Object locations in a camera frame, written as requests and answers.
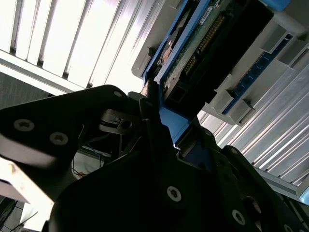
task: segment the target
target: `wire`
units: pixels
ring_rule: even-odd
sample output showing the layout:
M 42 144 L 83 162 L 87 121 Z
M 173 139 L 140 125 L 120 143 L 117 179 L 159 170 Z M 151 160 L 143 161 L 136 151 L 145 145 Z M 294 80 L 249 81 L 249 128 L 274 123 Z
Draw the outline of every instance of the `wire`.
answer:
M 23 226 L 28 220 L 30 220 L 31 218 L 33 218 L 38 212 L 36 212 L 34 215 L 32 215 L 31 217 L 27 218 L 26 220 L 24 220 L 22 223 L 20 223 L 19 225 L 15 226 L 13 229 L 10 230 L 10 232 L 16 230 L 16 228 Z
M 88 175 L 88 174 L 84 174 L 84 173 L 82 174 L 82 173 L 80 173 L 80 172 L 75 170 L 75 168 L 74 168 L 74 158 L 73 158 L 73 161 L 72 161 L 72 170 L 73 170 L 73 173 L 75 175 L 80 175 L 81 177 L 84 177 L 84 176 Z
M 100 166 L 100 168 L 102 167 L 102 163 L 101 163 L 101 161 L 102 161 L 102 154 L 98 154 L 96 151 L 95 151 L 95 149 L 93 149 L 93 147 L 90 145 L 90 144 L 87 144 L 92 150 L 93 150 L 93 152 L 98 156 L 98 158 L 99 158 L 99 166 Z

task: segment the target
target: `white panel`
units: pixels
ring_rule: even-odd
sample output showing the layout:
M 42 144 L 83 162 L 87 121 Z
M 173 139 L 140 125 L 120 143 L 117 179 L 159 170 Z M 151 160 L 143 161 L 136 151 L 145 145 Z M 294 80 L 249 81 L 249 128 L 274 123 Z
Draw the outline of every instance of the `white panel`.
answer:
M 111 36 L 105 42 L 105 45 L 98 58 L 97 64 L 93 71 L 92 85 L 100 86 L 105 84 L 108 74 L 114 63 L 114 59 L 123 43 L 123 39 L 127 33 L 128 26 L 134 16 L 139 0 L 127 0 L 118 17 L 117 23 L 113 28 Z
M 0 72 L 54 95 L 84 89 L 70 81 L 67 81 L 3 51 L 0 51 Z
M 0 49 L 10 52 L 17 0 L 0 0 Z
M 83 13 L 85 0 L 58 0 L 43 55 L 43 68 L 62 76 Z
M 115 85 L 125 93 L 141 91 L 142 80 L 132 74 L 131 68 L 162 5 L 162 0 L 149 0 L 141 3 L 106 84 Z
M 104 45 L 120 0 L 92 0 L 84 18 L 71 62 L 68 80 L 86 87 Z
M 39 0 L 23 1 L 16 39 L 16 56 L 27 59 L 33 24 Z
M 41 0 L 28 53 L 28 62 L 37 65 L 52 0 Z

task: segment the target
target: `slot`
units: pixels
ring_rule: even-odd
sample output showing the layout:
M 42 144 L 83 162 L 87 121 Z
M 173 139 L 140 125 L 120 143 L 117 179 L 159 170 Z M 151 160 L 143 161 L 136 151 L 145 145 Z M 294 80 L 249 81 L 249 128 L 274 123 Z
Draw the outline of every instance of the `slot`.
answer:
M 230 91 L 231 96 L 234 98 L 231 103 L 223 110 L 222 114 L 226 115 L 248 90 L 248 88 L 256 81 L 268 65 L 275 59 L 279 52 L 288 44 L 292 39 L 292 35 L 288 34 L 277 46 L 277 48 L 270 54 L 263 52 L 259 59 L 251 66 L 247 73 L 241 78 L 236 87 Z
M 209 29 L 207 34 L 204 36 L 199 46 L 197 47 L 195 54 L 191 56 L 188 63 L 184 67 L 183 72 L 186 76 L 189 76 L 189 74 L 194 69 L 194 67 L 196 67 L 196 65 L 198 65 L 201 62 L 201 57 L 203 56 L 207 48 L 211 46 L 212 44 L 211 42 L 215 39 L 216 35 L 220 31 L 220 29 L 223 27 L 224 25 L 223 23 L 225 20 L 226 20 L 226 17 L 223 15 L 223 13 L 218 15 L 218 17 L 212 24 L 211 28 Z

